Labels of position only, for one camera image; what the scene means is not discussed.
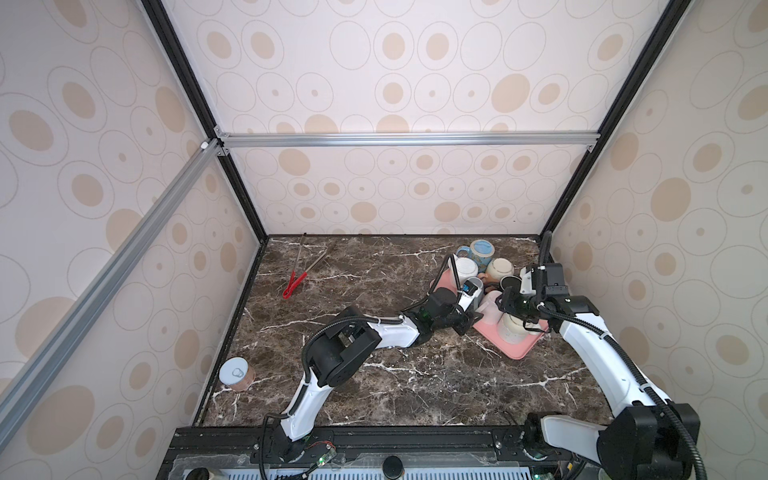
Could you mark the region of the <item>pale pink mug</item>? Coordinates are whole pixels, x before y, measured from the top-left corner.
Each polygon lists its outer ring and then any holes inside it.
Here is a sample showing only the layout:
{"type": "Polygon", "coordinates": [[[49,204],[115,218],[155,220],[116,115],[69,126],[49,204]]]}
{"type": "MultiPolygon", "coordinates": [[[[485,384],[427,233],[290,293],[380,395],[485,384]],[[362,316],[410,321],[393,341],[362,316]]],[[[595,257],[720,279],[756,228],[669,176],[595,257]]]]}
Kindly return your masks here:
{"type": "Polygon", "coordinates": [[[502,292],[498,290],[487,293],[479,304],[477,312],[482,315],[477,324],[484,325],[496,325],[503,311],[499,309],[497,300],[502,296],[502,292]]]}

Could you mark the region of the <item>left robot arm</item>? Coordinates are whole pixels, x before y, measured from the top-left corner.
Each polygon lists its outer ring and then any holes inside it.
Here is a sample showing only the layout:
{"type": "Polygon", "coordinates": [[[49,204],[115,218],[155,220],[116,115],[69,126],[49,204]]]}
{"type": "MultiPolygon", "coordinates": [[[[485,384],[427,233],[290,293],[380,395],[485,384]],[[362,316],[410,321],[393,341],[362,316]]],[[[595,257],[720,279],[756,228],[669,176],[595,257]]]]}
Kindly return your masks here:
{"type": "Polygon", "coordinates": [[[392,318],[373,317],[350,306],[317,331],[303,346],[301,382],[278,416],[276,437],[288,444],[304,439],[332,390],[349,380],[373,351],[411,348],[435,332],[464,335],[482,317],[477,312],[483,288],[465,282],[458,291],[436,288],[392,318]]]}

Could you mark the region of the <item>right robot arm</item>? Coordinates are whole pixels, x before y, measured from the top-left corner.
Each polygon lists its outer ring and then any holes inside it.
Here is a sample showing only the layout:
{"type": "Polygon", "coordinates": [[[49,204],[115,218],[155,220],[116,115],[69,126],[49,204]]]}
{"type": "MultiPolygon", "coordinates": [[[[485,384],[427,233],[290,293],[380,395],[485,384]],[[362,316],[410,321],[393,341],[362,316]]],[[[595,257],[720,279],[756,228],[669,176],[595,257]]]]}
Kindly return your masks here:
{"type": "Polygon", "coordinates": [[[501,282],[499,309],[532,329],[541,322],[579,355],[612,412],[607,425],[533,414],[536,442],[601,467],[612,479],[704,479],[700,418],[676,403],[630,358],[586,296],[570,293],[559,263],[533,265],[501,282]]]}

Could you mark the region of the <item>black mug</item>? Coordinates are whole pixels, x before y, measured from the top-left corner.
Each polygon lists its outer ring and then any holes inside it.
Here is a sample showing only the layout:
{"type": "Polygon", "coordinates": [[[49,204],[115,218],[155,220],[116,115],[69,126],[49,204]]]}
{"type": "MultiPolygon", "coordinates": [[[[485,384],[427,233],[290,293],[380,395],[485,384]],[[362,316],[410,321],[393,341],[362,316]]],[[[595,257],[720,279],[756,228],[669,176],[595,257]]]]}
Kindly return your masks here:
{"type": "Polygon", "coordinates": [[[521,285],[522,285],[521,278],[515,275],[504,276],[499,281],[499,286],[502,291],[511,290],[514,292],[519,292],[521,289],[521,285]]]}

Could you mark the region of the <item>white ribbed mug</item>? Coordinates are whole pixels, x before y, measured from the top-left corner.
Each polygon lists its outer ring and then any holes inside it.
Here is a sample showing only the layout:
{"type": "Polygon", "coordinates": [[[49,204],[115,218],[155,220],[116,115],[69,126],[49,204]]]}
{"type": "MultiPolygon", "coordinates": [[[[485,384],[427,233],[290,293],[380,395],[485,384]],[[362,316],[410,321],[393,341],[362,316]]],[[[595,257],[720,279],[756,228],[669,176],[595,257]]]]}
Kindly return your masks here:
{"type": "Polygon", "coordinates": [[[471,258],[454,256],[454,263],[460,286],[469,278],[476,277],[479,273],[478,265],[471,258]]]}

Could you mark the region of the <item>speckled cream mug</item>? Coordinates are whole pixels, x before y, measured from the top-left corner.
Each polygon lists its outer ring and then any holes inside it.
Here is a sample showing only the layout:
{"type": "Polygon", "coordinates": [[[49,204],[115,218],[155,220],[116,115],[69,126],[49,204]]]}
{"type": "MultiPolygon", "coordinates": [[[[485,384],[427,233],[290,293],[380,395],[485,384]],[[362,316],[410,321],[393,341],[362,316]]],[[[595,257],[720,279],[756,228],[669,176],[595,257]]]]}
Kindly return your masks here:
{"type": "Polygon", "coordinates": [[[519,318],[504,313],[497,324],[497,334],[505,343],[518,345],[531,336],[532,332],[524,328],[523,322],[519,318]]]}

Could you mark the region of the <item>cream and salmon mug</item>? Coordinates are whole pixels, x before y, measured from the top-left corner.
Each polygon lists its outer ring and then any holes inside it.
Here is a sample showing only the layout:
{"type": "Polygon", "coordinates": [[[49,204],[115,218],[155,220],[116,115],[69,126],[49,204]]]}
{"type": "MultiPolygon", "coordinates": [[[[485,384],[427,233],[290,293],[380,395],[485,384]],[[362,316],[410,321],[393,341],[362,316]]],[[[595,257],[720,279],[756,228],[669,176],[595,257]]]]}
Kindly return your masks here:
{"type": "Polygon", "coordinates": [[[505,258],[494,258],[489,262],[485,271],[485,280],[487,282],[500,282],[504,277],[511,276],[514,273],[513,264],[505,258]]]}

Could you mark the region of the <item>blue butterfly mug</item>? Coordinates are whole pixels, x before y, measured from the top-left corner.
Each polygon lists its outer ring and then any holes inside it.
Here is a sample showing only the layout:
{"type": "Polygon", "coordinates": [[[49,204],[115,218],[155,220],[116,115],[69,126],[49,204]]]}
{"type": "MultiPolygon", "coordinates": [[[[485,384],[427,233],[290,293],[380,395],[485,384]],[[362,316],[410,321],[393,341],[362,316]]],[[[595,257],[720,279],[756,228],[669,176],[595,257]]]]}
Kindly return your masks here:
{"type": "Polygon", "coordinates": [[[472,241],[468,246],[460,246],[456,250],[458,258],[469,258],[478,266],[479,272],[485,272],[495,255],[494,245],[485,239],[472,241]]]}

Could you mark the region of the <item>pink plastic tray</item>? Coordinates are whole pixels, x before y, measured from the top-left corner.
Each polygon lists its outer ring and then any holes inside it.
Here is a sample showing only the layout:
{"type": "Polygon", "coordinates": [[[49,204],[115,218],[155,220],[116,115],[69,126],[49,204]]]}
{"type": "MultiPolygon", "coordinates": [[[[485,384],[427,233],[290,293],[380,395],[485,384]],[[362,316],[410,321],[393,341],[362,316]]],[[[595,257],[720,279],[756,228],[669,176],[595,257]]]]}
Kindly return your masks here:
{"type": "Polygon", "coordinates": [[[521,321],[503,313],[496,305],[501,295],[501,291],[493,290],[483,297],[477,309],[482,317],[473,328],[507,357],[520,360],[533,348],[541,333],[525,330],[521,321]]]}

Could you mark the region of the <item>red handled tongs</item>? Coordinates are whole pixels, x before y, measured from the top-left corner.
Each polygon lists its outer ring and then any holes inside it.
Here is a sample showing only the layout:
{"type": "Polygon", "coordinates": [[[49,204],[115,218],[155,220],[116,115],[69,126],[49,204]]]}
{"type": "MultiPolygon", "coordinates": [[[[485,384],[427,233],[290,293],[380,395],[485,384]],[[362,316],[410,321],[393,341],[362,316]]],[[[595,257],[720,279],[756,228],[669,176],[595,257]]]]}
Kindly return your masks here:
{"type": "Polygon", "coordinates": [[[333,241],[327,248],[325,248],[320,255],[309,265],[307,266],[301,273],[298,272],[298,263],[301,258],[301,251],[303,248],[303,245],[307,239],[307,234],[304,233],[300,237],[299,241],[299,249],[297,251],[296,259],[293,264],[293,268],[291,271],[291,276],[289,278],[288,284],[286,288],[282,292],[282,298],[283,299],[289,299],[295,290],[298,288],[298,286],[304,281],[304,279],[308,276],[308,273],[314,269],[314,267],[323,259],[325,259],[335,248],[336,241],[333,241]]]}

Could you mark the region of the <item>horizontal aluminium rail back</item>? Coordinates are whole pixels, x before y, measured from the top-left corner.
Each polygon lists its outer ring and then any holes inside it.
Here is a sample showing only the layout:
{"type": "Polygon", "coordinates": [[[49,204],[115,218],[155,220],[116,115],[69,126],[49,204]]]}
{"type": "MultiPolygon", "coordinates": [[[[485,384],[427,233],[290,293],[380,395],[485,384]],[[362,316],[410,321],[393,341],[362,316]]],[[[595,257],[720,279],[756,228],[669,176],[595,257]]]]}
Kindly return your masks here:
{"type": "Polygon", "coordinates": [[[207,140],[222,151],[232,149],[367,149],[506,146],[593,146],[600,134],[589,130],[387,132],[387,133],[229,133],[207,140]]]}

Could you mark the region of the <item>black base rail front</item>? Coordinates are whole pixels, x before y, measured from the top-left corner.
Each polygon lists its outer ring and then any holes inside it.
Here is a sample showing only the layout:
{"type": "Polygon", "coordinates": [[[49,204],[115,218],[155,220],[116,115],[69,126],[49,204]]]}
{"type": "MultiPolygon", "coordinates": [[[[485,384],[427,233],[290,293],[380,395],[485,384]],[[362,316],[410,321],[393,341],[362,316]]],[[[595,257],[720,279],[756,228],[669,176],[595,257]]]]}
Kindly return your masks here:
{"type": "Polygon", "coordinates": [[[492,461],[544,464],[585,461],[586,456],[542,439],[526,443],[523,426],[321,426],[295,442],[274,423],[263,427],[184,427],[173,434],[157,474],[169,479],[174,465],[183,459],[225,455],[243,458],[247,465],[298,466],[308,469],[330,443],[338,460],[355,460],[363,454],[470,453],[492,461]]]}

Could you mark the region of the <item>diagonal aluminium rail left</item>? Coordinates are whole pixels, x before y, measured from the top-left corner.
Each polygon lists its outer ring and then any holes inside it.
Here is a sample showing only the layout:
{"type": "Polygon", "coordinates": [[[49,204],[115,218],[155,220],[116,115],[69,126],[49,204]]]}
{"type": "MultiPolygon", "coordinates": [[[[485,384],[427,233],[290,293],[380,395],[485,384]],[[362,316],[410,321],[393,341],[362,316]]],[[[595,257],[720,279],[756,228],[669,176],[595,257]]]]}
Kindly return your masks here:
{"type": "Polygon", "coordinates": [[[198,149],[11,383],[1,400],[2,448],[16,435],[222,146],[222,140],[211,138],[198,149]]]}

